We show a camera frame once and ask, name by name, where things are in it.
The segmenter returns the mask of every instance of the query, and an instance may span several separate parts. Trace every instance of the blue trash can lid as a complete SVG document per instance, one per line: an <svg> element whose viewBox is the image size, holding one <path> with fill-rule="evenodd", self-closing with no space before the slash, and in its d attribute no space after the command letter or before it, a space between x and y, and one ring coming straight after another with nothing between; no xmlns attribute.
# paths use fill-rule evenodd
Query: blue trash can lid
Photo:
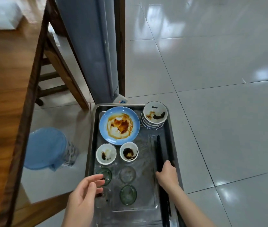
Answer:
<svg viewBox="0 0 268 227"><path fill-rule="evenodd" d="M60 130L47 127L29 135L24 166L38 170L51 167L56 170L64 163L63 155L67 139Z"/></svg>

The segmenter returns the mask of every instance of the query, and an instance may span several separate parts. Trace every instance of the forearm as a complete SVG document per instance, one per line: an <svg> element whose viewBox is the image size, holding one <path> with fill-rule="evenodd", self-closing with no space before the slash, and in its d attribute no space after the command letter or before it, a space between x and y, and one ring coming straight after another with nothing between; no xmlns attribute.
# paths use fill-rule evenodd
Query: forearm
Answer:
<svg viewBox="0 0 268 227"><path fill-rule="evenodd" d="M193 203L180 186L167 191L187 227L214 227L215 224Z"/></svg>

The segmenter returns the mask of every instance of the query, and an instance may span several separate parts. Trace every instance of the person's left hand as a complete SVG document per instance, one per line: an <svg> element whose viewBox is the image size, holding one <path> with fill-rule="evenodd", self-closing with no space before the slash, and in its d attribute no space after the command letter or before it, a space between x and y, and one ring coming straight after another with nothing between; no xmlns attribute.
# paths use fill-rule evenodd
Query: person's left hand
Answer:
<svg viewBox="0 0 268 227"><path fill-rule="evenodd" d="M105 184L102 174L84 178L69 195L62 227L88 227L94 214L95 195L102 193Z"/></svg>

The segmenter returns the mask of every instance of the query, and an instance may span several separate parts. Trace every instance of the metal tray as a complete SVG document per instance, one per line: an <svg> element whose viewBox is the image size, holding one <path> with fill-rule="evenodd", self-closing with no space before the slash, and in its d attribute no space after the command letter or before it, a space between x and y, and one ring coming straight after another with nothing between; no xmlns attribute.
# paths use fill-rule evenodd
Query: metal tray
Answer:
<svg viewBox="0 0 268 227"><path fill-rule="evenodd" d="M95 153L100 145L106 143L98 129L102 115L112 107L124 106L132 109L140 116L144 105L112 103L98 104L94 107L85 176L93 175L101 168L95 158ZM112 172L112 180L104 187L106 190L105 200L101 203L96 200L92 226L163 226L160 207L163 201L159 198L160 186L155 178L157 168L154 141L157 140L157 136L160 136L161 140L162 158L164 161L170 160L176 167L179 184L182 187L170 116L168 115L164 126L155 131L140 125L139 134L133 140L139 149L139 155L135 161L130 164L125 163L119 156L120 146L115 146L117 149L116 160L106 166ZM119 177L120 170L124 166L131 166L136 170L136 179L130 184L136 188L137 198L134 204L129 206L123 205L119 198L119 192L125 186ZM169 203L171 212L166 214L169 217L169 225L184 226L174 204L171 201Z"/></svg>

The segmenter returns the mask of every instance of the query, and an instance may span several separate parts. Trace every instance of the chopsticks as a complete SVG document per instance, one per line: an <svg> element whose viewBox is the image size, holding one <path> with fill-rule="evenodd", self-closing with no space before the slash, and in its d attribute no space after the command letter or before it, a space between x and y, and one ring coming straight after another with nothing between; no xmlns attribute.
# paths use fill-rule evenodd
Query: chopsticks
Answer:
<svg viewBox="0 0 268 227"><path fill-rule="evenodd" d="M162 157L160 136L157 136L157 141L154 141L154 144L155 144L157 171L161 172L164 162ZM169 196L161 186L159 186L159 200L160 200L162 226L170 227L171 209L170 209Z"/></svg>

